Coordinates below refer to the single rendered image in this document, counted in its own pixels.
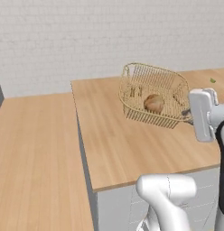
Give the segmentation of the brown bread roll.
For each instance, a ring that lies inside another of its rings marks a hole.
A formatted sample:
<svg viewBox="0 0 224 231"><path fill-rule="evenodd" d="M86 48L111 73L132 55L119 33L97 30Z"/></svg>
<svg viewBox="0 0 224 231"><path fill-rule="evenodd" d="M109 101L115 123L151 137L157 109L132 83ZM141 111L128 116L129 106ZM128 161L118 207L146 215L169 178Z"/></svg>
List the brown bread roll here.
<svg viewBox="0 0 224 231"><path fill-rule="evenodd" d="M144 109L160 114L163 111L163 97L157 94L149 95L144 101Z"/></svg>

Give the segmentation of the grey counter cabinet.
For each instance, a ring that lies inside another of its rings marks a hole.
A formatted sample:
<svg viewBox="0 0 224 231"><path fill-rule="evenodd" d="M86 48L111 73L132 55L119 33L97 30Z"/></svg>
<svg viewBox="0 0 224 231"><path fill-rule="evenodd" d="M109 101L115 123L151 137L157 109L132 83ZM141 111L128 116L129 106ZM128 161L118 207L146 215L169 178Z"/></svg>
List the grey counter cabinet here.
<svg viewBox="0 0 224 231"><path fill-rule="evenodd" d="M79 148L89 196L94 231L136 231L145 218L148 204L136 193L135 185L94 192L84 142L78 125ZM213 231L218 206L219 167L188 173L195 179L197 194L184 202L192 231Z"/></svg>

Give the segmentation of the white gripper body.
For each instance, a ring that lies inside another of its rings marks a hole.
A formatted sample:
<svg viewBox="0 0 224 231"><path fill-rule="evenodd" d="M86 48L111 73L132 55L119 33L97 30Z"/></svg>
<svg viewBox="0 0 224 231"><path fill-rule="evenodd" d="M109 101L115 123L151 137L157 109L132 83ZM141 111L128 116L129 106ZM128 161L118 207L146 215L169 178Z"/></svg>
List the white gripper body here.
<svg viewBox="0 0 224 231"><path fill-rule="evenodd" d="M212 107L216 105L215 90L195 88L190 91L188 98L197 140L204 143L212 142L215 134L210 125L210 113Z"/></svg>

